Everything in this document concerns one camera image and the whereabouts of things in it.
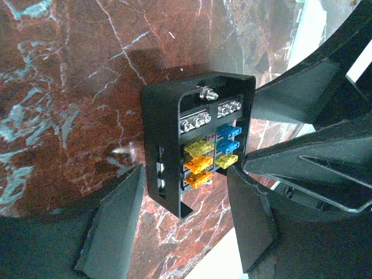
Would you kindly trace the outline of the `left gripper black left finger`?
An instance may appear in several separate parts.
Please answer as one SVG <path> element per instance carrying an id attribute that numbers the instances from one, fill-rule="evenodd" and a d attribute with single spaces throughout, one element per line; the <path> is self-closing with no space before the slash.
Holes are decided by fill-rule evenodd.
<path id="1" fill-rule="evenodd" d="M 1 217 L 1 277 L 126 278 L 144 188 L 139 165 L 63 208 Z"/>

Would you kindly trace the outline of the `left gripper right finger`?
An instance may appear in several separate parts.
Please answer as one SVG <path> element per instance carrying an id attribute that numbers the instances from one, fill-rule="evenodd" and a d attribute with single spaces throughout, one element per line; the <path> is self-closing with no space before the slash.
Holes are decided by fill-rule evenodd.
<path id="1" fill-rule="evenodd" d="M 243 272 L 250 278 L 370 278 L 371 211 L 322 212 L 227 171 Z"/>

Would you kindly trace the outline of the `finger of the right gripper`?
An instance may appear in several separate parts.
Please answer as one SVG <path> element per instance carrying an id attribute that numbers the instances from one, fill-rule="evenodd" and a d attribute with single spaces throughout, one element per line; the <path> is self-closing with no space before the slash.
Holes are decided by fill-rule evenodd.
<path id="1" fill-rule="evenodd" d="M 371 1 L 361 1 L 310 56 L 258 88 L 252 118 L 317 128 L 371 112 L 371 66 L 352 81 L 348 71 L 371 42 Z"/>
<path id="2" fill-rule="evenodd" d="M 251 152 L 242 168 L 346 212 L 371 210 L 371 122 L 342 121 Z"/>

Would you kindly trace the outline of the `orange blade fuse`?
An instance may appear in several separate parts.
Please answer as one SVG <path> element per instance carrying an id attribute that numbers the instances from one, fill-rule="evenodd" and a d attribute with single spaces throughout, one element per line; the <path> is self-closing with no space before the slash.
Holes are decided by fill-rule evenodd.
<path id="1" fill-rule="evenodd" d="M 199 174 L 213 164 L 213 158 L 209 156 L 198 156 L 185 164 L 192 174 Z"/>
<path id="2" fill-rule="evenodd" d="M 199 188 L 201 185 L 206 184 L 209 180 L 212 179 L 212 173 L 209 171 L 202 171 L 198 174 L 191 173 L 187 176 L 184 182 L 190 185 L 193 189 Z"/>

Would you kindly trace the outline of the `yellow blade fuse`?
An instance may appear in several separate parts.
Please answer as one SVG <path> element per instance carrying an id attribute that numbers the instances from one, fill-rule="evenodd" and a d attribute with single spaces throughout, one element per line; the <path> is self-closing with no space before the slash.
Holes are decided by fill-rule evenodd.
<path id="1" fill-rule="evenodd" d="M 214 150 L 214 143 L 205 140 L 200 140 L 192 143 L 184 148 L 193 158 L 202 156 L 210 151 Z"/>

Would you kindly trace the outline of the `black fuse box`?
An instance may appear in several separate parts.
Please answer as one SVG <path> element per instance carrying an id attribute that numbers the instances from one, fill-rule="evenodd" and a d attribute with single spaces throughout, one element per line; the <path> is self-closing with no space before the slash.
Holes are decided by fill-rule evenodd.
<path id="1" fill-rule="evenodd" d="M 241 159 L 246 152 L 256 79 L 211 73 L 186 80 L 147 85 L 142 92 L 145 158 L 149 196 L 184 219 L 192 209 L 182 195 L 193 189 L 184 182 L 193 159 L 184 148 L 205 140 L 214 150 L 204 171 L 226 173 L 223 155 Z"/>

